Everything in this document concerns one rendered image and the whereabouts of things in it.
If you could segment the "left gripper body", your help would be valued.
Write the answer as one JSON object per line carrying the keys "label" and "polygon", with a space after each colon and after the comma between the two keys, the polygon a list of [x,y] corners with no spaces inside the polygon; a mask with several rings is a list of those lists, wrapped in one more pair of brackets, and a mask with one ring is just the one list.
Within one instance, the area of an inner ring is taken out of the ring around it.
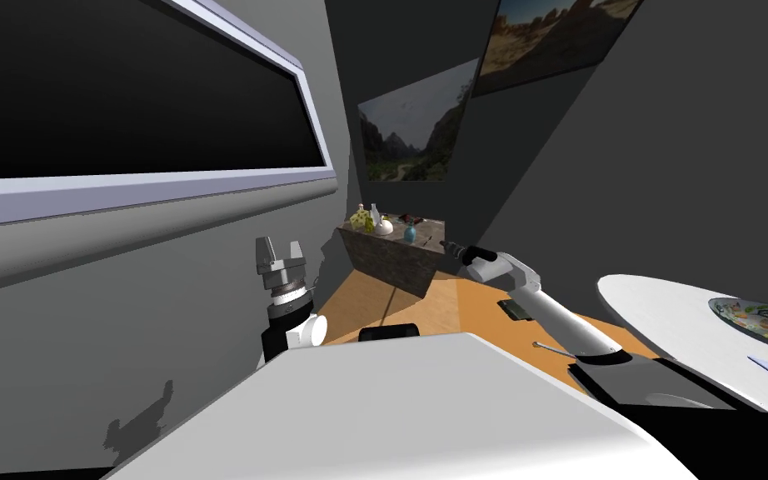
{"label": "left gripper body", "polygon": [[305,257],[289,257],[286,259],[267,262],[257,260],[257,273],[262,276],[265,289],[274,289],[292,282],[304,280],[306,277]]}

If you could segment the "dark stone sideboard with ornaments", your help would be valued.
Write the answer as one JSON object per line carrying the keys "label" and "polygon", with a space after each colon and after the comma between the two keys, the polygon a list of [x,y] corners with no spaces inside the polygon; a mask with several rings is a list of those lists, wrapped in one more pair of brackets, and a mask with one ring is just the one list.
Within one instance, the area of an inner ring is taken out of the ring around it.
{"label": "dark stone sideboard with ornaments", "polygon": [[337,231],[352,266],[359,272],[423,298],[438,271],[446,224],[408,214],[381,214],[371,226],[371,211],[355,212]]}

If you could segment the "small dark green flat object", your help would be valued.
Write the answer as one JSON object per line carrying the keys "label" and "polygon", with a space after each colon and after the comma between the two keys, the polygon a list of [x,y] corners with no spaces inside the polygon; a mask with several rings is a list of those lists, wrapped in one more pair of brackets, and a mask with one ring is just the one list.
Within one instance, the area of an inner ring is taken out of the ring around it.
{"label": "small dark green flat object", "polygon": [[498,301],[496,304],[513,321],[530,322],[532,320],[531,316],[513,299],[510,299],[510,298],[502,299]]}

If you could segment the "metal spoon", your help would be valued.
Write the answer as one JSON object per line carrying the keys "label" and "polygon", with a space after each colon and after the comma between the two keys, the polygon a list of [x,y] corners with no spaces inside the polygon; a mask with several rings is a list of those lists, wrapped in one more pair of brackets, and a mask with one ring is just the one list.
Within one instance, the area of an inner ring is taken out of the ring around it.
{"label": "metal spoon", "polygon": [[551,352],[553,352],[553,353],[557,353],[557,354],[560,354],[560,355],[562,355],[562,356],[564,356],[564,357],[566,357],[566,358],[573,358],[573,359],[576,359],[576,356],[575,356],[575,355],[573,355],[573,354],[571,354],[571,353],[569,353],[569,352],[563,351],[563,350],[561,350],[561,349],[559,349],[559,348],[550,347],[550,346],[546,345],[545,343],[541,343],[541,342],[533,342],[533,343],[532,343],[532,346],[533,346],[534,348],[542,348],[542,349],[545,349],[545,350],[551,351]]}

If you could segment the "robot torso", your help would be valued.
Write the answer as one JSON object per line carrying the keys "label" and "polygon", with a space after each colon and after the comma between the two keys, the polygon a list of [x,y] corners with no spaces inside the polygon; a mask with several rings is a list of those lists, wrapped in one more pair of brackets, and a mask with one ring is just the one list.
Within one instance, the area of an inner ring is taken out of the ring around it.
{"label": "robot torso", "polygon": [[292,349],[103,480],[696,480],[470,333]]}

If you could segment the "white round table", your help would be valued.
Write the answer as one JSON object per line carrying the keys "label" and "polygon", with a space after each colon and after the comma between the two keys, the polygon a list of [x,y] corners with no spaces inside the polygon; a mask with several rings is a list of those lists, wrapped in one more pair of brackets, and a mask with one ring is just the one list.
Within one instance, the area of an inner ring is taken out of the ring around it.
{"label": "white round table", "polygon": [[664,358],[726,385],[768,412],[768,343],[719,319],[716,291],[652,277],[612,274],[596,288],[613,318]]}

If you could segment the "mountain valley wall picture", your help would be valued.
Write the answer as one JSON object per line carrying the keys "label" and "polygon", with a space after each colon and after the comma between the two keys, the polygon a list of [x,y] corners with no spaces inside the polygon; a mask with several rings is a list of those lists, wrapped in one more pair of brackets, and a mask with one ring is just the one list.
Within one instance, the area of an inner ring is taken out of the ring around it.
{"label": "mountain valley wall picture", "polygon": [[358,105],[372,182],[442,182],[475,81],[477,58]]}

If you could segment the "dark window with white frame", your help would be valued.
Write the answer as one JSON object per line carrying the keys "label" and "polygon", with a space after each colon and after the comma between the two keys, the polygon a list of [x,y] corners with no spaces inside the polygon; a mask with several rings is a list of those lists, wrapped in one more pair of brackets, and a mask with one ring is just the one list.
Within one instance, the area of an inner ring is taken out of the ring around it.
{"label": "dark window with white frame", "polygon": [[302,64],[215,0],[0,0],[0,224],[335,175]]}

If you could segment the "desert rock wall picture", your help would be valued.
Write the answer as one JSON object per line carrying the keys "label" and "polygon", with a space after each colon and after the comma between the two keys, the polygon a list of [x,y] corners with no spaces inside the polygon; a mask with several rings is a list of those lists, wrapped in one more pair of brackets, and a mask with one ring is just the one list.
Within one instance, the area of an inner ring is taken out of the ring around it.
{"label": "desert rock wall picture", "polygon": [[643,0],[497,0],[472,96],[602,62]]}

